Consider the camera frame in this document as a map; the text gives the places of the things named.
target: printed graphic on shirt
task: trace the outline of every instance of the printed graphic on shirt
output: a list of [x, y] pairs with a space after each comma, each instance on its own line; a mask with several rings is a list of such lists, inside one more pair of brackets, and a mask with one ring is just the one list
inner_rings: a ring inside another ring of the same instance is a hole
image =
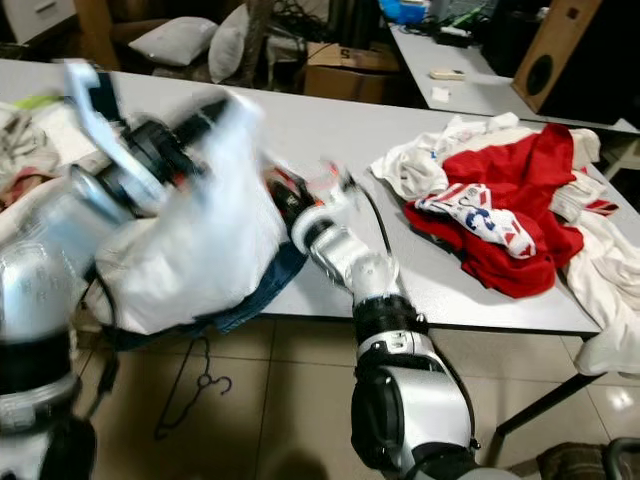
[[417, 200], [415, 207], [449, 215], [483, 240], [503, 245], [514, 258], [536, 254], [531, 235], [510, 210], [491, 208], [491, 190], [486, 185], [456, 183], [439, 195]]

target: red clothing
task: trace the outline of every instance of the red clothing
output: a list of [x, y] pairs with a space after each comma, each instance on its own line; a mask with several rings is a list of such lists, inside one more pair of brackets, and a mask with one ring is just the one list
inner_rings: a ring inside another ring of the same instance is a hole
[[466, 151], [443, 165], [449, 183], [482, 183], [491, 190], [492, 208], [511, 210], [536, 243], [537, 254], [511, 257], [504, 247], [487, 243], [450, 217], [405, 205], [411, 225], [434, 234], [467, 253], [462, 268], [487, 288], [515, 298], [535, 295], [555, 283], [555, 270], [582, 249], [582, 235], [560, 225], [549, 210], [553, 193], [573, 180], [573, 140], [561, 125], [510, 145]]

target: cardboard box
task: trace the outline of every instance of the cardboard box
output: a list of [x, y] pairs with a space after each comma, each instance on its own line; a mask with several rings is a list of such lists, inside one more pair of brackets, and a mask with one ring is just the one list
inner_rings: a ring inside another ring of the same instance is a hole
[[402, 105], [406, 78], [393, 53], [384, 48], [356, 50], [339, 45], [308, 45], [304, 94], [336, 100]]

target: white pillow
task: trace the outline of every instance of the white pillow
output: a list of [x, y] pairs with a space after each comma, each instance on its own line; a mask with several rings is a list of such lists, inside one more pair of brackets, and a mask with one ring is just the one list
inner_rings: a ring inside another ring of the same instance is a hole
[[209, 73], [213, 83], [220, 83], [238, 70], [248, 31], [249, 12], [246, 4], [242, 4], [220, 24], [211, 40]]
[[207, 49], [217, 28], [206, 18], [175, 18], [145, 33], [129, 46], [153, 62], [186, 67]]

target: white table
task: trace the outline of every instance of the white table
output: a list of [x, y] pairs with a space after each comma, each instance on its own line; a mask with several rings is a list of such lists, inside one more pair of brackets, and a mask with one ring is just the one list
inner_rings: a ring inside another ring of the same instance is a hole
[[[406, 33], [401, 26], [390, 25], [389, 28], [422, 96], [432, 110], [487, 116], [513, 112], [522, 120], [639, 133], [624, 119], [618, 120], [614, 125], [604, 125], [538, 115], [513, 90], [513, 79], [496, 75], [478, 48], [438, 45], [431, 37]], [[465, 72], [465, 80], [443, 81], [429, 77], [429, 72], [438, 67], [462, 70]], [[434, 100], [431, 96], [433, 87], [449, 89], [449, 101]]]
[[[125, 73], [115, 74], [114, 80], [125, 114], [145, 112], [167, 120], [170, 120], [170, 112], [184, 107], [194, 97], [215, 95], [220, 88]], [[14, 102], [30, 94], [61, 87], [59, 66], [0, 60], [0, 101]], [[451, 114], [257, 90], [236, 91], [264, 108], [266, 144], [299, 173], [313, 174], [317, 171], [317, 160], [327, 157], [346, 165], [371, 191], [395, 255], [403, 265], [402, 275], [408, 293], [418, 311], [426, 313], [432, 326], [582, 338], [600, 331], [560, 282], [542, 295], [521, 300], [485, 289], [460, 269], [456, 257], [412, 233], [389, 190], [366, 172], [368, 165], [390, 147], [404, 143], [420, 132], [442, 129]], [[469, 115], [464, 118], [478, 119]], [[603, 179], [593, 170], [593, 175]], [[620, 211], [612, 217], [614, 223], [639, 245], [640, 216], [613, 188], [610, 188], [609, 198], [620, 205]], [[351, 226], [366, 243], [383, 248], [376, 220], [364, 203], [361, 214], [354, 216]], [[278, 316], [346, 320], [351, 316], [351, 298], [327, 281], [320, 269], [307, 262], [265, 312]], [[595, 378], [576, 375], [503, 424], [499, 433], [503, 437]]]

